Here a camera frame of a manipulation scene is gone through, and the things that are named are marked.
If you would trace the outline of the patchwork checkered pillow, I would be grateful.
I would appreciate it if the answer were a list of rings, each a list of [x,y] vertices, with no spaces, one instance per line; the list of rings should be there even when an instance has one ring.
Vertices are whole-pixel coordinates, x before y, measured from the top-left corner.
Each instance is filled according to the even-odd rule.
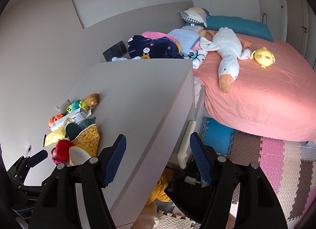
[[[180,17],[189,24],[200,24],[207,27],[207,18],[211,15],[204,8],[192,7],[179,12]]]

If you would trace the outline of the white barcode carton box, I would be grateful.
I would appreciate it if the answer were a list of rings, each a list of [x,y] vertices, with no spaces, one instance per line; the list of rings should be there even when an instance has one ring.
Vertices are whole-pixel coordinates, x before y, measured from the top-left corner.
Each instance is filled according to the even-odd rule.
[[[71,122],[82,122],[84,119],[88,118],[92,114],[92,109],[86,110],[85,108],[78,108],[77,110],[65,115],[64,117],[53,122],[50,130],[53,132],[64,125],[65,121]]]

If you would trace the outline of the colourful foam floor mat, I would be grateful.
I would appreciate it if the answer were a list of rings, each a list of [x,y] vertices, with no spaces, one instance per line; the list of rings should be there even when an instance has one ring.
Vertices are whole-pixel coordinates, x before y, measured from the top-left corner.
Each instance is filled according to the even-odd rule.
[[[315,228],[315,145],[257,136],[205,118],[198,133],[211,164],[194,156],[136,228]]]

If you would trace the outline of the grey desk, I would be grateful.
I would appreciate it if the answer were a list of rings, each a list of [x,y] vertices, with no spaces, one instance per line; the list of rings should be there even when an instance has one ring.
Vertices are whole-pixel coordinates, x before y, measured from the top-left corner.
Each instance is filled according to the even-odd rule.
[[[130,228],[165,168],[189,115],[193,114],[192,63],[184,59],[103,62],[95,66],[45,67],[24,80],[20,150],[42,148],[55,106],[92,93],[100,148],[119,134],[127,149],[104,195],[118,228]]]

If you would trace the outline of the yellow chick plush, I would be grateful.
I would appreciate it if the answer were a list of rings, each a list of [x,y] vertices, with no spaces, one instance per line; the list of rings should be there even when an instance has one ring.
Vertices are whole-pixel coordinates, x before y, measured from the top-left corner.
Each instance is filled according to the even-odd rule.
[[[264,69],[275,64],[275,56],[266,47],[253,51],[251,58]]]

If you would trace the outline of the black wall socket panel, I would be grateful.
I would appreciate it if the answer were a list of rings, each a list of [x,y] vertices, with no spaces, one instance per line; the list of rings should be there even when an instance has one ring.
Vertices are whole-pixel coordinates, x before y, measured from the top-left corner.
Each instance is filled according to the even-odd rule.
[[[105,50],[102,54],[106,62],[111,62],[114,57],[121,58],[127,53],[127,48],[123,41]]]

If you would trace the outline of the white goose plush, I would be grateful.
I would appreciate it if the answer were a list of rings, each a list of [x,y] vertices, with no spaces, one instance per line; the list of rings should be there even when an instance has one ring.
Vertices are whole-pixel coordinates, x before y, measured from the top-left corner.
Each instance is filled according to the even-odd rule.
[[[208,76],[215,79],[217,65],[219,88],[222,92],[228,93],[239,75],[239,61],[251,58],[252,43],[237,36],[228,27],[221,27],[218,31],[204,30],[201,35],[199,44],[207,55],[197,76],[206,84]]]

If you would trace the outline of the yellow popcorn snack bag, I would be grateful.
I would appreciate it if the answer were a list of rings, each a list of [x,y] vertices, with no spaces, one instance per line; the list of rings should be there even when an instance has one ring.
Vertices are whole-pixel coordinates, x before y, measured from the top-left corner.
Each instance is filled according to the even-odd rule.
[[[79,133],[72,141],[75,147],[86,151],[91,157],[97,155],[100,134],[96,124],[92,124]]]

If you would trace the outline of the blue green frog toy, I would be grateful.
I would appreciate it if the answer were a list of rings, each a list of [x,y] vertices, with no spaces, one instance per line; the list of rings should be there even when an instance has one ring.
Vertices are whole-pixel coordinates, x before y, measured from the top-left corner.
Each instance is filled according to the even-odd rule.
[[[68,113],[71,113],[79,108],[84,108],[87,111],[89,110],[89,106],[85,100],[75,100],[66,108],[66,110]]]

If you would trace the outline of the orange crab toy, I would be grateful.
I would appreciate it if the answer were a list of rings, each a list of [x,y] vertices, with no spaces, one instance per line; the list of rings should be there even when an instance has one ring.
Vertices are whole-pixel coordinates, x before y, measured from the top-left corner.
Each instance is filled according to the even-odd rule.
[[[51,129],[53,123],[61,119],[62,117],[64,117],[64,115],[61,113],[57,114],[56,116],[52,116],[48,121],[48,128]]]

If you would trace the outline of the yellow cloth under desk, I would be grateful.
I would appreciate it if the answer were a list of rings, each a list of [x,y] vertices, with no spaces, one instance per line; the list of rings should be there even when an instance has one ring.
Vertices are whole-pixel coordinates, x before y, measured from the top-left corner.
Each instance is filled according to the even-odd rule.
[[[171,168],[164,169],[145,206],[149,206],[156,199],[161,202],[171,202],[170,197],[165,193],[165,189],[168,187],[168,184],[173,180],[174,176],[175,170]]]

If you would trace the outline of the pink bed sheet mattress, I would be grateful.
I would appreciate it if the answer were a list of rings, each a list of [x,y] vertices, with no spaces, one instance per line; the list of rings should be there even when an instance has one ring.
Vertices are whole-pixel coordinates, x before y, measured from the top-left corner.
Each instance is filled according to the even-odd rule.
[[[194,75],[205,86],[205,108],[217,122],[268,138],[315,141],[315,72],[294,47],[240,34],[251,50],[266,47],[276,59],[262,68],[256,61],[239,61],[239,75],[229,92],[219,87],[221,56],[209,52]]]

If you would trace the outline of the navy rabbit blanket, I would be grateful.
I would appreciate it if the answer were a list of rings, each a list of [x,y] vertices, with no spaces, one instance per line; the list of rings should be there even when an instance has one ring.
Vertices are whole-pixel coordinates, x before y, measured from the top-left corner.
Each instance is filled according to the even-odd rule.
[[[143,59],[173,58],[183,59],[179,48],[174,41],[167,37],[150,39],[140,35],[134,35],[127,42],[127,51],[131,58]]]

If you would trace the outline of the red plush doll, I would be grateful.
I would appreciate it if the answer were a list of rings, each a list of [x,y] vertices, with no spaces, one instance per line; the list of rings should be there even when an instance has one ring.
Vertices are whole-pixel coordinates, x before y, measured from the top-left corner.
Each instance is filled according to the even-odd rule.
[[[52,161],[56,165],[60,163],[66,163],[70,158],[69,150],[73,146],[74,143],[69,140],[59,140],[51,151]]]

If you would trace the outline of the dark teal wrapper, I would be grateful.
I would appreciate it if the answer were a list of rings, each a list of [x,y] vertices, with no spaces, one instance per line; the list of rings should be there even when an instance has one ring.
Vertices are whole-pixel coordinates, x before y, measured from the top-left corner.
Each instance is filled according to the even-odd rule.
[[[84,119],[79,124],[74,119],[67,118],[63,125],[66,137],[73,141],[83,130],[95,124],[95,122],[96,117]]]

